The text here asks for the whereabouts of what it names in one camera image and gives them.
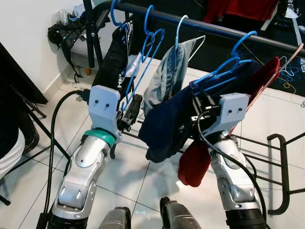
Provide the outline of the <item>pink plastic hanger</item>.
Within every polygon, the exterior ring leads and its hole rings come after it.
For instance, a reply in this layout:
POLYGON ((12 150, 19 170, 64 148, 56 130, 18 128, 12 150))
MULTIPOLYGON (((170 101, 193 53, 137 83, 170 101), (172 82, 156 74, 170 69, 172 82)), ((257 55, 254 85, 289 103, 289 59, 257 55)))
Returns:
POLYGON ((251 98, 250 98, 250 100, 249 100, 249 103, 248 103, 247 110, 249 110, 249 109, 253 106, 255 100, 256 100, 257 98, 259 98, 259 96, 260 96, 261 93, 266 89, 266 87, 268 87, 268 85, 270 85, 270 83, 272 83, 275 79, 277 79, 277 78, 279 77, 279 72, 280 72, 281 70, 285 70, 285 69, 286 69, 286 67, 288 66, 288 64, 292 61, 292 59, 294 59, 294 58, 297 56, 297 54, 303 49, 303 47, 304 47, 304 44, 301 43, 301 44, 298 46, 298 48, 296 49, 296 51, 294 52, 294 54, 292 54, 291 57, 288 58, 287 61, 286 61, 283 65, 281 65, 281 66, 280 66, 281 61, 280 61, 279 58, 277 58, 277 64, 278 64, 277 68, 275 68, 275 71, 274 71, 273 73, 267 73, 267 74, 265 75, 265 77, 266 77, 266 78, 265 78, 265 81, 262 81, 262 83, 260 83, 259 89, 256 90, 256 91, 252 94, 252 96, 251 96, 251 98))

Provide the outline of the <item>black printed garment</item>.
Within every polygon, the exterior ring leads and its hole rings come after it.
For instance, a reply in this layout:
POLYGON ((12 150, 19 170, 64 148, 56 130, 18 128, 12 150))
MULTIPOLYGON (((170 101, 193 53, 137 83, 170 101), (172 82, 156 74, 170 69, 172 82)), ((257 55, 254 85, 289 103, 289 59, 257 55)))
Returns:
POLYGON ((117 90, 121 98, 125 97, 128 86, 128 83, 119 81, 128 65, 128 56, 137 55, 139 52, 137 46, 143 41, 139 35, 135 35, 141 24, 136 19, 126 23, 128 31, 120 28, 113 31, 111 45, 92 83, 93 86, 101 85, 117 90))

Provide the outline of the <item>grey robot left leg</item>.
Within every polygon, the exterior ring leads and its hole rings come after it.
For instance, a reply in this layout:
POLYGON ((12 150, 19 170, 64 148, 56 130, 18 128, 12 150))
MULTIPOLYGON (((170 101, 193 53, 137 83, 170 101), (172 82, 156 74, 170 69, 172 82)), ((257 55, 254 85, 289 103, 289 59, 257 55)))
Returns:
POLYGON ((128 207, 115 207, 102 220, 98 229, 131 229, 131 211, 128 207))

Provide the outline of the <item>red draped cloth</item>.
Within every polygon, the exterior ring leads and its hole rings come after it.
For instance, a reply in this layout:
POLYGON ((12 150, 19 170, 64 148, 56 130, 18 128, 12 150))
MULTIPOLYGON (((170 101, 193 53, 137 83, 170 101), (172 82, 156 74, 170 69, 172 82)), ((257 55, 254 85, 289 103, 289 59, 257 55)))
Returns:
POLYGON ((279 0, 208 0, 204 22, 215 22, 219 17, 233 15, 264 22, 272 17, 279 0))

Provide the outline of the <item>grey upholstered bench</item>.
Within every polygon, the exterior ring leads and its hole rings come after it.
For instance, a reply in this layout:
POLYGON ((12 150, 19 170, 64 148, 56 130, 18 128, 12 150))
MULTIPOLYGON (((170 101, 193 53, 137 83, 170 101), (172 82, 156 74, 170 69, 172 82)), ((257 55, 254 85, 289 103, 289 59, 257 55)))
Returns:
MULTIPOLYGON (((100 48, 101 48, 101 58, 104 59, 105 55, 108 52, 108 49, 112 42, 112 33, 117 28, 111 22, 107 22, 104 28, 101 28, 98 31, 98 37, 100 39, 100 48)), ((81 36, 75 41, 71 49, 71 61, 75 67, 89 68, 92 71, 98 71, 100 69, 100 64, 97 61, 97 56, 94 54, 94 63, 95 67, 90 68, 89 66, 89 50, 87 48, 86 40, 86 29, 81 29, 81 36)))

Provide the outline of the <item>black metal clothes rack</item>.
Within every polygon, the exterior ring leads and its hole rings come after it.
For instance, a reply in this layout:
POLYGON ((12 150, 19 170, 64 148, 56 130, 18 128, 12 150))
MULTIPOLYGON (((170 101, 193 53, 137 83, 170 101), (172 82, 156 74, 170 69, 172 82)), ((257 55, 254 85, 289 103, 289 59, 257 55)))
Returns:
MULTIPOLYGON (((94 54, 97 56, 97 61, 101 65, 102 64, 102 58, 101 58, 101 48, 100 48, 100 38, 98 37, 98 31, 104 26, 105 20, 110 20, 110 7, 111 2, 100 2, 95 3, 94 0, 82 0, 84 7, 85 7, 85 18, 87 20, 87 23, 90 25, 86 26, 87 29, 87 48, 89 50, 89 65, 93 67, 94 63, 94 54)), ((131 13, 135 14, 141 14, 144 15, 146 13, 146 9, 141 6, 136 6, 132 3, 118 3, 118 6, 115 7, 115 10, 120 10, 125 13, 125 17, 129 17, 131 13)), ((151 17, 154 20, 157 21, 163 21, 170 24, 178 24, 179 18, 176 15, 172 15, 163 11, 153 10, 150 12, 151 17)), ((227 39, 233 39, 233 40, 239 40, 242 36, 246 35, 244 32, 240 32, 235 29, 225 28, 223 26, 219 25, 213 25, 202 21, 194 21, 191 19, 183 21, 182 25, 185 25, 186 28, 194 29, 198 32, 202 32, 205 35, 216 35, 220 37, 224 37, 227 39)), ((256 44, 263 44, 266 46, 270 46, 274 49, 282 50, 284 52, 294 52, 296 51, 296 46, 291 46, 289 44, 281 43, 276 40, 271 40, 268 38, 264 38, 261 36, 253 35, 250 36, 248 41, 254 42, 256 44)), ((295 58, 305 58, 305 48, 303 48, 295 58)), ((275 185, 280 185, 282 194, 282 201, 281 205, 277 209, 263 209, 264 216, 276 216, 284 214, 288 210, 288 206, 290 203, 290 196, 292 194, 302 193, 305 190, 304 189, 296 189, 296 190, 290 190, 290 186, 288 184, 288 158, 287 158, 287 145, 301 139, 305 136, 305 133, 301 133, 300 135, 297 135, 296 137, 285 140, 283 135, 269 135, 266 139, 268 142, 271 142, 272 140, 279 140, 279 146, 273 146, 270 143, 262 143, 257 140, 248 139, 246 137, 242 137, 239 135, 231 135, 231 138, 234 140, 241 139, 246 140, 248 142, 252 142, 255 144, 258 144, 260 146, 265 146, 273 150, 280 151, 280 158, 281 163, 278 164, 276 162, 272 162, 270 160, 262 159, 253 155, 246 155, 246 158, 248 160, 255 159, 257 161, 266 162, 270 165, 277 166, 281 168, 281 180, 275 181, 272 179, 268 179, 267 177, 262 177, 259 175, 255 175, 255 179, 261 179, 270 183, 273 183, 275 185)))

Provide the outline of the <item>pale blue face mask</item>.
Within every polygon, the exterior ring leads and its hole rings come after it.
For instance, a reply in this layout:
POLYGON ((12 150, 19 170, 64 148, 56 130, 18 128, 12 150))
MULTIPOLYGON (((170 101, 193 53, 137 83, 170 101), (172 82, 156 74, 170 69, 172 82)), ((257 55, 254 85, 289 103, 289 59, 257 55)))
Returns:
POLYGON ((141 56, 142 53, 138 53, 137 55, 128 55, 128 63, 124 70, 124 76, 130 77, 133 74, 133 72, 137 71, 136 68, 139 67, 141 56))

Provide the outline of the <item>black folding chair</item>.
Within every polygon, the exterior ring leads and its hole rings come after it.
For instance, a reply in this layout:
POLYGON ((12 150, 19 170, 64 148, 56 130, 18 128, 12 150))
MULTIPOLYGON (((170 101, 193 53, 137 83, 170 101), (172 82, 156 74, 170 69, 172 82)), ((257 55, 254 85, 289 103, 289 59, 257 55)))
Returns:
MULTIPOLYGON (((40 109, 37 108, 35 103, 29 101, 28 98, 26 98, 23 94, 18 92, 18 90, 13 85, 10 85, 9 83, 0 83, 0 89, 5 89, 7 87, 13 88, 14 92, 22 100, 21 113, 18 116, 18 122, 20 125, 20 129, 25 137, 26 145, 25 145, 25 150, 22 153, 22 156, 24 156, 28 152, 34 150, 37 144, 39 144, 40 135, 39 132, 37 131, 38 128, 40 128, 50 140, 54 138, 51 136, 50 130, 46 128, 46 126, 44 126, 44 124, 41 121, 41 119, 47 117, 47 115, 42 113, 42 111, 40 111, 40 109)), ((12 168, 8 174, 17 170, 19 167, 23 166, 27 162, 33 160, 38 155, 41 155, 42 153, 44 153, 44 151, 54 150, 54 149, 59 150, 66 159, 70 158, 65 148, 63 148, 63 146, 61 146, 59 142, 55 142, 50 144, 50 146, 44 148, 43 150, 40 150, 38 153, 30 156, 29 158, 26 158, 24 160, 20 158, 20 160, 17 162, 17 165, 14 166, 14 168, 12 168)))

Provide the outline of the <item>red knit garment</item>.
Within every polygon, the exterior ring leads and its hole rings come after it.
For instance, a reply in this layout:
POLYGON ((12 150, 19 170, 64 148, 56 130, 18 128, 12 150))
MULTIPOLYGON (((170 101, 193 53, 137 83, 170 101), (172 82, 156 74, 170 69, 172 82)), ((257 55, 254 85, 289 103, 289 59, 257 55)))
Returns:
MULTIPOLYGON (((237 83, 238 93, 249 94, 249 105, 253 104, 255 96, 258 96, 266 88, 269 81, 277 78, 277 70, 281 67, 279 57, 273 57, 262 68, 257 70, 250 78, 243 78, 237 83)), ((181 155, 177 168, 177 177, 186 186, 198 187, 211 164, 208 146, 198 137, 181 155)))

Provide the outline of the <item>grey printed garment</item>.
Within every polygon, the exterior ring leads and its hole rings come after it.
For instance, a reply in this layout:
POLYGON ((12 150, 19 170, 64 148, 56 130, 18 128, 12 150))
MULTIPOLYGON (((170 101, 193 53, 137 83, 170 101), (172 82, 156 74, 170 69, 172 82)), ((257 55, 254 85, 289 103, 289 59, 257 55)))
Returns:
POLYGON ((144 91, 143 111, 147 116, 150 111, 180 92, 189 58, 197 39, 190 39, 171 47, 164 55, 160 66, 153 74, 152 79, 144 91))

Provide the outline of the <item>white plastic hanger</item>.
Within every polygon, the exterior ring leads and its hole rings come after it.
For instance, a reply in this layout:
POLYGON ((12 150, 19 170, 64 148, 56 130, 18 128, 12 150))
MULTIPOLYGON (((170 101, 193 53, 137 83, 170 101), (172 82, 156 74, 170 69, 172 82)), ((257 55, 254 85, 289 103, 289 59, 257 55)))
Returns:
MULTIPOLYGON (((174 44, 174 54, 177 56, 177 48, 178 48, 178 44, 179 44, 179 34, 180 34, 180 28, 181 28, 181 24, 183 23, 183 20, 185 20, 185 18, 188 18, 188 15, 183 15, 179 21, 179 23, 177 24, 177 29, 176 29, 176 37, 175 37, 175 44, 174 44)), ((202 35, 200 37, 196 37, 194 38, 194 41, 197 40, 201 40, 201 43, 199 44, 198 48, 196 48, 196 50, 194 50, 194 52, 190 53, 188 62, 191 61, 191 59, 194 57, 194 55, 196 55, 196 53, 198 52, 198 50, 200 49, 200 47, 203 45, 203 43, 205 42, 206 36, 202 35)))

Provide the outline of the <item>blue plastic hanger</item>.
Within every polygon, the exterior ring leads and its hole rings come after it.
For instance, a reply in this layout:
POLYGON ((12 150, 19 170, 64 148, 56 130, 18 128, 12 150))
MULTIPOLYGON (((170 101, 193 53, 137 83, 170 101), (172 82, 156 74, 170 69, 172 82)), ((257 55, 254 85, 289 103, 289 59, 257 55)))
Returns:
POLYGON ((141 28, 135 32, 135 35, 139 35, 140 38, 143 39, 142 43, 137 46, 139 53, 142 53, 140 58, 139 67, 136 68, 136 72, 130 77, 123 76, 122 82, 128 83, 126 94, 123 99, 121 99, 121 103, 119 105, 120 111, 126 111, 129 103, 133 100, 133 96, 136 94, 136 90, 139 88, 144 74, 148 71, 155 55, 157 54, 164 38, 165 38, 165 29, 157 29, 153 30, 149 26, 150 20, 150 12, 154 10, 154 6, 149 6, 147 11, 142 16, 132 15, 130 17, 126 17, 126 21, 128 22, 131 19, 136 19, 140 24, 141 28))
POLYGON ((110 19, 113 23, 113 25, 116 26, 118 31, 114 31, 112 34, 113 41, 118 41, 118 35, 123 35, 121 37, 122 44, 126 45, 127 50, 130 49, 130 39, 131 39, 131 33, 133 31, 132 24, 128 22, 117 22, 115 19, 115 6, 117 3, 122 2, 123 0, 112 0, 111 7, 110 7, 110 19))
POLYGON ((243 42, 248 39, 250 36, 257 35, 257 31, 251 31, 249 33, 246 33, 246 35, 242 36, 238 42, 233 46, 231 50, 231 57, 227 59, 224 63, 222 63, 219 67, 217 67, 213 72, 208 73, 207 75, 203 76, 200 79, 196 79, 190 87, 192 88, 192 91, 194 95, 202 94, 203 92, 208 92, 211 89, 214 89, 220 85, 223 85, 225 83, 228 83, 230 81, 233 81, 237 78, 237 76, 234 75, 235 70, 237 70, 238 67, 243 66, 244 64, 251 63, 252 59, 242 59, 240 55, 237 54, 237 48, 243 44, 243 42), (233 66, 227 70, 226 72, 219 73, 220 70, 222 70, 227 64, 234 63, 233 66), (202 81, 207 79, 207 82, 212 82, 216 79, 222 79, 222 82, 214 83, 213 85, 205 88, 205 89, 199 89, 198 86, 202 81))

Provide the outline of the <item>person in black shirt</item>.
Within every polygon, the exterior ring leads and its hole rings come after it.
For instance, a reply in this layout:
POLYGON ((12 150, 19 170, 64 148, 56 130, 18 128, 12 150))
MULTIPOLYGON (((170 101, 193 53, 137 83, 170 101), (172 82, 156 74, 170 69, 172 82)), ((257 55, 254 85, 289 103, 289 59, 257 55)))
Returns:
POLYGON ((17 165, 25 150, 25 137, 18 122, 21 105, 13 88, 0 89, 0 180, 17 165))

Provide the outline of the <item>navy blue garment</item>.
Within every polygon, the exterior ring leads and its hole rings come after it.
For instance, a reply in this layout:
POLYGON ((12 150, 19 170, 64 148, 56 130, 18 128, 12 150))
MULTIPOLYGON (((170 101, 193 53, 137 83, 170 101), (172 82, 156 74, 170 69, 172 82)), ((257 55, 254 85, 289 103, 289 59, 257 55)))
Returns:
POLYGON ((139 139, 148 147, 146 159, 162 162, 176 153, 180 143, 185 143, 192 128, 191 118, 196 115, 194 94, 204 105, 211 104, 208 96, 218 102, 222 94, 241 92, 246 80, 261 67, 257 62, 244 63, 220 78, 192 81, 172 98, 151 109, 139 131, 139 139))

